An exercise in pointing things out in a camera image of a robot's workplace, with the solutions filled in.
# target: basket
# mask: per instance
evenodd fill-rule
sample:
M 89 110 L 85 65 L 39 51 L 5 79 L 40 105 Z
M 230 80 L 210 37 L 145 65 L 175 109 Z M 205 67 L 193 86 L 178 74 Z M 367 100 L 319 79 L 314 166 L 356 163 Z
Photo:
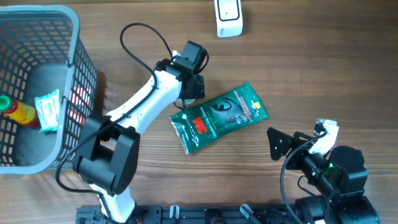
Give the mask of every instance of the basket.
M 54 133 L 39 133 L 0 117 L 0 174 L 54 169 L 77 145 L 93 111 L 97 74 L 79 38 L 80 22 L 66 6 L 0 7 L 0 94 L 34 106 L 34 98 L 60 91 Z M 74 154 L 65 167 L 71 168 Z

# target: small packet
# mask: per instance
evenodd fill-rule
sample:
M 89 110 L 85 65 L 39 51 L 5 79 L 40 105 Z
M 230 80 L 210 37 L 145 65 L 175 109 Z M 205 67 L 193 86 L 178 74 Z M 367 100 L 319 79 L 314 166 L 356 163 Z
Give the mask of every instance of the small packet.
M 39 132 L 56 131 L 60 118 L 59 90 L 42 97 L 35 97 L 35 105 L 40 124 L 42 125 Z
M 170 117 L 187 154 L 268 118 L 250 83 Z

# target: red logo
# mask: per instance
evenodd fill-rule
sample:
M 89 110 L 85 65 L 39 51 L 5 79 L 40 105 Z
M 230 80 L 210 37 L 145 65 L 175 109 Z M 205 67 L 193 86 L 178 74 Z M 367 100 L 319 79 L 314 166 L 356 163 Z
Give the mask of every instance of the red logo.
M 193 123 L 195 124 L 195 127 L 199 134 L 207 133 L 207 128 L 201 117 L 195 118 L 193 120 Z

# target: basket bottom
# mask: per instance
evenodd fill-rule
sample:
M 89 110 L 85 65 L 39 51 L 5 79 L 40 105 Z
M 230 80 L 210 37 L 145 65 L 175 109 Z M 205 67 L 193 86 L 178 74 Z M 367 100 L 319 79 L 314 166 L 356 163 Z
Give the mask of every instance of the basket bottom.
M 35 105 L 35 97 L 45 96 L 56 89 L 63 96 L 67 80 L 68 67 L 65 64 L 44 63 L 36 66 L 26 85 L 24 102 Z M 28 128 L 18 125 L 15 147 L 12 152 L 16 166 L 32 166 L 42 162 L 53 150 L 57 133 L 39 133 L 40 127 Z

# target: wooden surface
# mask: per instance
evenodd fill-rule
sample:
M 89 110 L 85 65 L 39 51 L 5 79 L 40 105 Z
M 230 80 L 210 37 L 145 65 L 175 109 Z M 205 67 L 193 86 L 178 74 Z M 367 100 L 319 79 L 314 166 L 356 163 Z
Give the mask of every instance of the wooden surface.
M 366 195 L 382 222 L 396 223 L 398 5 L 332 2 L 244 2 L 244 32 L 230 39 L 216 36 L 212 2 L 70 6 L 80 16 L 81 38 L 99 74 L 97 106 L 103 113 L 150 77 L 119 44 L 121 29 L 131 22 L 154 26 L 171 49 L 181 51 L 192 40 L 209 51 L 202 73 L 206 99 L 249 81 L 269 113 L 269 119 L 186 156 L 169 120 L 178 109 L 168 106 L 141 139 L 130 185 L 138 204 L 281 203 L 282 162 L 270 158 L 267 128 L 310 134 L 317 118 L 331 118 L 340 125 L 337 145 L 363 151 Z M 150 66 L 168 57 L 144 28 L 129 29 L 124 40 Z M 76 174 L 64 174 L 66 184 L 87 187 Z M 291 202 L 306 196 L 296 186 L 299 175 L 286 173 Z M 0 177 L 0 198 L 0 223 L 74 223 L 77 207 L 99 204 L 95 195 L 61 190 L 53 172 Z

